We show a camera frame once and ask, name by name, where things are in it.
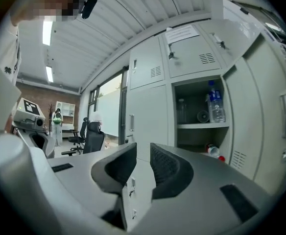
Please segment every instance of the brick wall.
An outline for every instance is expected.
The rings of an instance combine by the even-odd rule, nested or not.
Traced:
[[[65,102],[70,104],[75,104],[74,112],[74,128],[78,128],[78,119],[79,119],[79,106],[80,106],[80,96],[53,91],[45,88],[35,87],[23,83],[17,83],[16,86],[21,91],[21,97],[36,103],[40,106],[41,111],[43,112],[45,119],[45,124],[48,127],[49,120],[49,105],[52,104],[52,110],[55,111],[56,102]],[[64,117],[64,123],[71,123],[71,117]]]

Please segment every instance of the paper notice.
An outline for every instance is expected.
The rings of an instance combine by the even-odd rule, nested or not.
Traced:
[[[168,44],[199,35],[200,34],[198,34],[193,25],[188,25],[179,29],[172,29],[165,33]]]

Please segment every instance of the white sleeve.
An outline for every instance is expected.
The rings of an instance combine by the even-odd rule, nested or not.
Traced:
[[[15,84],[19,71],[18,27],[11,23],[9,12],[0,25],[0,69]]]

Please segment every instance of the water bottle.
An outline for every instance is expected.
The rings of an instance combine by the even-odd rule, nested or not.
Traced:
[[[219,90],[215,90],[214,81],[209,81],[211,91],[209,92],[210,102],[213,112],[213,120],[215,123],[225,122],[225,112],[223,109],[222,98]]]
[[[178,124],[187,123],[187,105],[184,102],[184,99],[178,100],[177,116],[178,116]]]

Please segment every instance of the ceiling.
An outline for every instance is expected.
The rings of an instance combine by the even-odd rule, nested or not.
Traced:
[[[78,16],[75,21],[54,22],[50,46],[42,43],[42,21],[22,22],[18,77],[77,93],[114,52],[135,36],[169,18],[193,11],[211,12],[212,1],[98,0],[88,19]],[[54,83],[48,83],[46,65],[53,69]]]

